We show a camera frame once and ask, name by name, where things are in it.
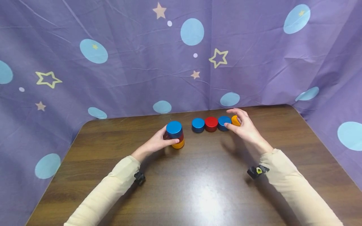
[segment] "light blue dot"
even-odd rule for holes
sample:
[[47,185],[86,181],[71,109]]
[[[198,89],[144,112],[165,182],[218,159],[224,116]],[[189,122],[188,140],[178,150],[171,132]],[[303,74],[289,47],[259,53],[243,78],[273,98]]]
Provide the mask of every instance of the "light blue dot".
[[204,36],[204,28],[202,23],[195,18],[186,20],[181,27],[181,39],[189,46],[199,44]]
[[293,34],[300,31],[308,23],[311,10],[305,4],[300,4],[292,9],[284,22],[284,32]]
[[315,98],[318,93],[319,93],[319,88],[315,86],[313,88],[308,89],[305,92],[302,92],[299,96],[297,96],[295,101],[311,100],[311,99]]
[[0,60],[0,84],[7,84],[13,80],[13,71],[11,68]]
[[88,108],[88,114],[90,114],[91,116],[96,117],[98,119],[106,119],[107,118],[107,114],[104,111],[102,111],[102,110],[100,110],[100,109],[98,109],[96,107]]
[[362,124],[355,121],[342,123],[337,131],[338,139],[347,148],[362,151]]
[[220,103],[222,106],[230,107],[237,104],[240,100],[240,96],[237,93],[227,93],[222,96]]
[[108,60],[108,52],[97,41],[92,39],[84,39],[79,44],[82,54],[91,62],[102,64]]
[[35,166],[35,175],[39,179],[48,179],[56,173],[60,166],[60,157],[57,154],[51,153],[39,160]]
[[159,101],[153,105],[153,109],[160,114],[169,113],[172,109],[172,106],[167,101]]

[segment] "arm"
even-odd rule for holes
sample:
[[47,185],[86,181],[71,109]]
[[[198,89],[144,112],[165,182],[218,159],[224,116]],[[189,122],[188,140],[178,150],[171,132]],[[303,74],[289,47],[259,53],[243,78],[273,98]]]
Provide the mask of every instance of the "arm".
[[85,198],[64,226],[95,226],[103,219],[115,202],[126,193],[135,181],[140,163],[166,146],[176,144],[179,139],[163,140],[166,126],[139,147],[132,155],[122,159]]
[[236,114],[241,125],[225,126],[261,155],[260,164],[270,169],[265,174],[269,183],[285,198],[303,226],[343,226],[289,158],[259,134],[245,111],[234,108],[227,112]]
[[122,159],[85,198],[64,226],[98,225],[115,202],[135,181],[140,162],[133,156]]
[[268,181],[285,198],[302,225],[343,226],[289,158],[278,149],[265,153],[260,164],[270,169]]

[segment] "beige star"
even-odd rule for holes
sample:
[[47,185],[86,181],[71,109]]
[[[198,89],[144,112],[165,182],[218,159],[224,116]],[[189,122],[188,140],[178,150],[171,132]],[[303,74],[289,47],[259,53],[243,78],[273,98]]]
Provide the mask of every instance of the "beige star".
[[191,77],[194,77],[194,79],[199,78],[200,77],[199,74],[200,74],[200,72],[194,71],[194,73],[191,75]]
[[163,17],[163,18],[166,19],[166,17],[165,17],[166,8],[162,8],[160,3],[157,4],[157,8],[154,8],[153,11],[156,12],[157,19],[160,18],[160,17]]
[[[209,59],[209,61],[211,63],[214,63],[214,68],[217,68],[220,64],[227,64],[226,55],[228,54],[228,52],[229,52],[228,50],[220,52],[218,49],[215,49],[214,56]],[[220,62],[216,63],[216,60],[214,60],[216,58],[216,54],[224,55],[223,56],[223,61],[220,61]]]
[[304,10],[302,10],[300,13],[299,13],[299,16],[301,17],[301,16],[303,16],[304,15],[304,13],[305,13],[305,11]]
[[43,105],[42,102],[36,103],[35,105],[38,106],[38,111],[39,110],[45,111],[46,105]]
[[[62,82],[60,79],[56,78],[54,75],[54,72],[48,72],[48,73],[41,73],[41,72],[35,72],[37,76],[39,77],[39,80],[37,81],[37,85],[48,85],[50,88],[54,89],[55,84]],[[51,76],[55,81],[53,81],[51,84],[49,82],[43,82],[43,76]]]

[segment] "wooden table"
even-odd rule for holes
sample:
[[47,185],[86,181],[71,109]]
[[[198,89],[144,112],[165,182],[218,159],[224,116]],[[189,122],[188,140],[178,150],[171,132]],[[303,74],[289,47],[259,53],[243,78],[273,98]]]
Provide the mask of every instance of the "wooden table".
[[[292,107],[244,109],[346,226],[361,225],[361,191]],[[86,123],[27,225],[62,225],[119,160],[171,120],[183,124],[185,146],[151,156],[142,165],[146,182],[131,187],[100,225],[299,225],[265,177],[248,178],[253,158],[232,132],[191,131],[193,118],[225,114],[213,110]]]

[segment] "beige sleeve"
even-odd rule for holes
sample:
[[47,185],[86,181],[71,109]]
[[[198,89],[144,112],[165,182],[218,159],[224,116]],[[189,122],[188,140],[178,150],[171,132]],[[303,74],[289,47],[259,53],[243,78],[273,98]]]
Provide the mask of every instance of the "beige sleeve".
[[140,163],[132,156],[122,159],[85,198],[64,226],[98,225],[115,202],[135,181]]
[[282,194],[303,226],[343,225],[281,150],[262,155],[260,164],[270,169],[265,174],[269,183]]

